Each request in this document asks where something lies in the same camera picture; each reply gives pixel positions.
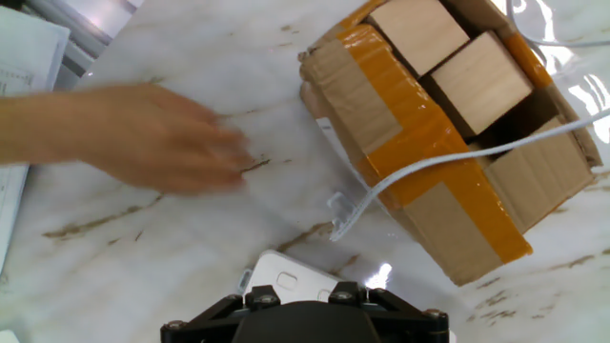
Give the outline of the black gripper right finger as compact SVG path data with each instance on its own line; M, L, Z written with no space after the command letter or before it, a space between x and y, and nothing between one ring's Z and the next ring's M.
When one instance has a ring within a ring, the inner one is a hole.
M382 342L449 343L447 313L421 311L385 289L342 281L335 285L328 302L364 312Z

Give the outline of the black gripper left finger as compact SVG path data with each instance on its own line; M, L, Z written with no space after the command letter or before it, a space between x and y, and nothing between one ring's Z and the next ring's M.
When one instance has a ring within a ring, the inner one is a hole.
M164 324L160 342L231 342L249 314L280 305L280 297L271 285L253 287L245 295L230 294L189 322L174 320Z

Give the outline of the person's bare hand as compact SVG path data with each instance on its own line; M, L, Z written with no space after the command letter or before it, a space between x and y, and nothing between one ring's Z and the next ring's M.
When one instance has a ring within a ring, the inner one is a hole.
M136 187L195 194L240 187L252 162L242 132L152 84L71 93L70 157Z

